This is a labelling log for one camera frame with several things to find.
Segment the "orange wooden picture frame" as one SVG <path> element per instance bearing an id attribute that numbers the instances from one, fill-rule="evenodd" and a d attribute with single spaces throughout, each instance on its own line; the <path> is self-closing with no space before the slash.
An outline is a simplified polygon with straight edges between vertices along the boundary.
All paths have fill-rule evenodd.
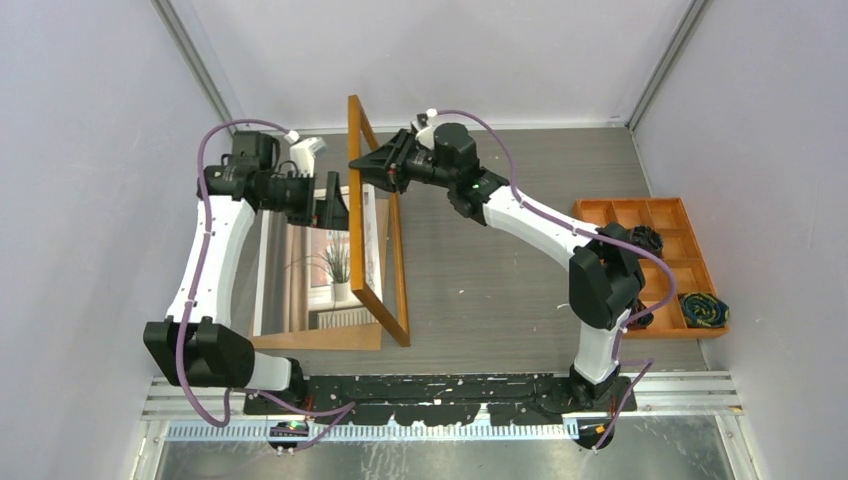
<path id="1" fill-rule="evenodd" d="M 401 347 L 411 345 L 409 326 L 408 298 L 405 278 L 402 224 L 400 219 L 400 196 L 389 196 L 389 216 L 392 248 L 396 278 L 396 315 L 380 300 L 366 281 L 365 229 L 363 210 L 363 179 L 353 169 L 353 161 L 362 155 L 362 145 L 371 151 L 378 147 L 376 134 L 370 125 L 359 97 L 355 94 L 347 98 L 347 147 L 349 169 L 349 234 L 350 234 L 350 286 L 354 296 L 375 317 L 382 328 Z"/>

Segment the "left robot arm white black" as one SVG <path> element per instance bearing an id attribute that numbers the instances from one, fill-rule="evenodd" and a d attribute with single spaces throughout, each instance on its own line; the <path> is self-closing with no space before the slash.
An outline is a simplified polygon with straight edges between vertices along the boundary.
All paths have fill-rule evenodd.
<path id="1" fill-rule="evenodd" d="M 342 231 L 348 209 L 339 175 L 315 196 L 314 167 L 326 148 L 320 137 L 237 131 L 230 152 L 202 161 L 197 219 L 186 271 L 161 321 L 149 322 L 143 343 L 168 382 L 177 387 L 268 391 L 280 412 L 298 412 L 307 398 L 298 361 L 260 353 L 231 328 L 231 303 L 245 240 L 258 217 L 279 213 L 291 225 Z"/>

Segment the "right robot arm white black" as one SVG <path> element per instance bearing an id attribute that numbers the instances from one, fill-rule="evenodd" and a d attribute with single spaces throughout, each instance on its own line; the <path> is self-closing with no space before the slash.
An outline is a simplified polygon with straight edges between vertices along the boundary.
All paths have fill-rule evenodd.
<path id="1" fill-rule="evenodd" d="M 376 150 L 350 161 L 362 180 L 388 193 L 413 182 L 445 189 L 463 217 L 506 232 L 568 273 L 569 305 L 580 320 L 578 350 L 565 389 L 584 410 L 621 402 L 617 347 L 645 285 L 624 227 L 578 221 L 530 199 L 482 166 L 475 139 L 458 123 L 401 129 Z"/>

